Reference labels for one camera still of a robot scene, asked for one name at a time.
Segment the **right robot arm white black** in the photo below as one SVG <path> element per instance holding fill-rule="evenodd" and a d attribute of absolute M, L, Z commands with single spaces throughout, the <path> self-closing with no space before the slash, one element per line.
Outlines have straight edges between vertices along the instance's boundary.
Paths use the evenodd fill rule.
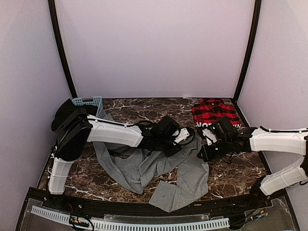
<path fill-rule="evenodd" d="M 205 136 L 210 144 L 203 146 L 197 155 L 204 162 L 227 154 L 252 152 L 293 157 L 282 169 L 256 180 L 250 189 L 251 194 L 245 199 L 250 209 L 263 203 L 264 197 L 308 181 L 308 131 L 304 128 L 275 131 L 263 127 L 246 127 L 227 131 L 212 126 Z"/>

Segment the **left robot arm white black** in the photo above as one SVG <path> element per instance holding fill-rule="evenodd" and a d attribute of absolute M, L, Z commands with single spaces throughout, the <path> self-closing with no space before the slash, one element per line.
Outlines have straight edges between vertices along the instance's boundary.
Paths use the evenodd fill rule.
<path fill-rule="evenodd" d="M 65 101 L 55 114 L 51 125 L 57 138 L 51 154 L 54 162 L 48 190 L 49 202 L 58 210 L 68 206 L 63 196 L 65 182 L 72 164 L 79 159 L 88 142 L 122 144 L 149 151 L 163 151 L 170 157 L 181 150 L 180 142 L 189 136 L 172 118 L 165 116 L 158 123 L 141 121 L 124 124 L 90 115 L 83 106 L 76 106 L 71 99 Z"/>

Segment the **light blue plastic basket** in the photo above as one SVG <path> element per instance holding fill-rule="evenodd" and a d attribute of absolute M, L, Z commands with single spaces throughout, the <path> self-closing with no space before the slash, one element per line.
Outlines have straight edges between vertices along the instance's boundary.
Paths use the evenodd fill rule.
<path fill-rule="evenodd" d="M 92 115 L 97 115 L 103 109 L 103 100 L 101 96 L 93 96 L 88 98 L 73 98 L 72 102 L 75 106 L 91 105 L 96 108 L 96 112 L 92 110 Z"/>

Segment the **red black plaid shirt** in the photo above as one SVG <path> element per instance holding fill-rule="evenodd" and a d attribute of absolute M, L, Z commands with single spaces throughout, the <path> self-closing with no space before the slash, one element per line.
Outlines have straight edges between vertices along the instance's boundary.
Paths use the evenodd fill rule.
<path fill-rule="evenodd" d="M 223 117 L 227 117 L 235 128 L 242 127 L 234 106 L 221 99 L 202 99 L 192 107 L 192 115 L 197 128 L 207 128 Z"/>

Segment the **grey long sleeve shirt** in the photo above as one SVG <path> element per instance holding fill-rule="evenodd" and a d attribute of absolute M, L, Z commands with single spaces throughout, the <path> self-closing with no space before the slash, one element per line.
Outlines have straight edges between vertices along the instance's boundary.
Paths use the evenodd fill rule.
<path fill-rule="evenodd" d="M 98 118 L 114 121 L 101 111 Z M 209 165 L 198 159 L 202 144 L 198 137 L 171 157 L 163 152 L 133 148 L 122 144 L 92 142 L 99 164 L 123 188 L 142 194 L 155 178 L 178 170 L 176 184 L 160 181 L 149 203 L 166 212 L 183 208 L 209 191 Z"/>

